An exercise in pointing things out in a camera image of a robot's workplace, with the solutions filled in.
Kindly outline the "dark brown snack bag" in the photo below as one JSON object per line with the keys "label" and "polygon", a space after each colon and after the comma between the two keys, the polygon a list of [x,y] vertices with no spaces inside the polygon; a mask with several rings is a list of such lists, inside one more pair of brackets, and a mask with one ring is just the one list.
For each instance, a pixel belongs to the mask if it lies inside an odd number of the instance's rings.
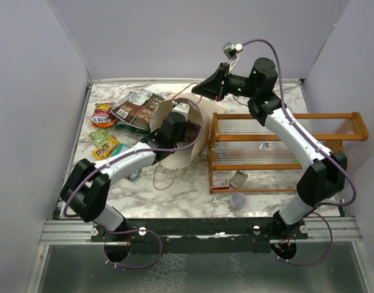
{"label": "dark brown snack bag", "polygon": [[128,125],[149,130],[153,113],[162,101],[164,101],[162,96],[153,93],[141,106],[134,105],[130,102],[123,104],[118,104],[118,102],[116,102],[111,113]]}

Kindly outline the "dark green snack bag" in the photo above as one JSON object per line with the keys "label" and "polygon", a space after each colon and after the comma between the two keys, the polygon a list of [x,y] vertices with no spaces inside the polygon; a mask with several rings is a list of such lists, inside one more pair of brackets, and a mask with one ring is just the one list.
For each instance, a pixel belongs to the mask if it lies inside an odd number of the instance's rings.
{"label": "dark green snack bag", "polygon": [[126,124],[124,121],[122,121],[119,118],[116,119],[116,127],[115,127],[115,129],[116,130],[124,129],[124,130],[130,131],[130,132],[135,132],[137,134],[144,135],[144,136],[147,136],[147,135],[150,134],[149,130],[144,130],[144,129],[140,129],[140,128],[136,128],[134,126],[128,125],[128,124]]}

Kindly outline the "teal foil snack packet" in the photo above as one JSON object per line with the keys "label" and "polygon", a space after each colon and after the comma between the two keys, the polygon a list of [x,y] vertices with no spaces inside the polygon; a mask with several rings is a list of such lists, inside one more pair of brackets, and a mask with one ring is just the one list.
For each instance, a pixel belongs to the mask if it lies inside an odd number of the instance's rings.
{"label": "teal foil snack packet", "polygon": [[[123,153],[124,151],[127,151],[127,150],[129,150],[130,148],[129,148],[129,146],[128,145],[126,145],[126,144],[124,144],[124,143],[122,143],[122,144],[120,144],[113,152],[112,152],[112,154],[111,154],[111,157],[114,157],[114,156],[116,156],[116,155],[118,155],[118,154],[120,154],[120,153]],[[141,169],[137,169],[137,170],[135,170],[133,173],[130,173],[129,175],[127,175],[125,178],[127,179],[127,180],[129,180],[130,182],[134,182],[135,180],[137,180],[138,179],[138,177],[139,177],[139,175],[141,174]]]}

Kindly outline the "light green snack packet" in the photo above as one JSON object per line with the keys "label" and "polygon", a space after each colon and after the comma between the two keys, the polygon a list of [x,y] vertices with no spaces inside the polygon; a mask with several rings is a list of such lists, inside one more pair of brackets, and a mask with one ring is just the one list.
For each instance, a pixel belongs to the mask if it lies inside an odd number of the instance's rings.
{"label": "light green snack packet", "polygon": [[91,132],[89,137],[93,140],[96,147],[101,147],[113,137],[112,133],[106,128],[98,128],[96,131]]}

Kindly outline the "yellow orange snack packet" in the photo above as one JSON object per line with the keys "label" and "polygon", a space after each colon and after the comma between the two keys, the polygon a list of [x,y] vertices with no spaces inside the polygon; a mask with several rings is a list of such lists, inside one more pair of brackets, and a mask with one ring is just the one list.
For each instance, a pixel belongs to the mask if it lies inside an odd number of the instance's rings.
{"label": "yellow orange snack packet", "polygon": [[92,150],[92,154],[96,160],[102,161],[110,157],[119,146],[120,142],[116,138],[110,137],[102,146]]}

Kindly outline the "purple snack packet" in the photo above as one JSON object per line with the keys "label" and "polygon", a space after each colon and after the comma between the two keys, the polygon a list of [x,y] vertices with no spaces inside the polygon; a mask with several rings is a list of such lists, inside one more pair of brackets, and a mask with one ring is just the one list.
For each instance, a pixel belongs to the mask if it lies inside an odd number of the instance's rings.
{"label": "purple snack packet", "polygon": [[201,125],[187,121],[185,124],[185,142],[191,143],[199,136]]}

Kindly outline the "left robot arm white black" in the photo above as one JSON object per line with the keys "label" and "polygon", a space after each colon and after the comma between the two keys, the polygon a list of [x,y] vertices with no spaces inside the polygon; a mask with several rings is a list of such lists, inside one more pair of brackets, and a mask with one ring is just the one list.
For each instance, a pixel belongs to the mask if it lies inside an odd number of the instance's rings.
{"label": "left robot arm white black", "polygon": [[170,112],[156,131],[134,147],[102,161],[81,159],[60,192],[61,200],[84,222],[103,226],[110,239],[123,239],[127,230],[125,217],[106,203],[110,187],[174,153],[177,143],[185,140],[186,123],[183,114]]}

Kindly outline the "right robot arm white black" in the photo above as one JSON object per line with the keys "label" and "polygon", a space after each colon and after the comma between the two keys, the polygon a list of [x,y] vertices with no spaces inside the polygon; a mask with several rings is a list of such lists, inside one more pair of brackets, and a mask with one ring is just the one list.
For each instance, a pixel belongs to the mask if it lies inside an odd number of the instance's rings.
{"label": "right robot arm white black", "polygon": [[347,157],[341,151],[333,153],[296,121],[274,92],[277,79],[276,66],[266,57],[254,62],[248,77],[230,73],[230,65],[221,63],[192,92],[215,101],[228,94],[248,98],[251,116],[277,135],[299,160],[304,174],[296,185],[296,195],[273,215],[273,234],[285,239],[305,215],[344,188]]}

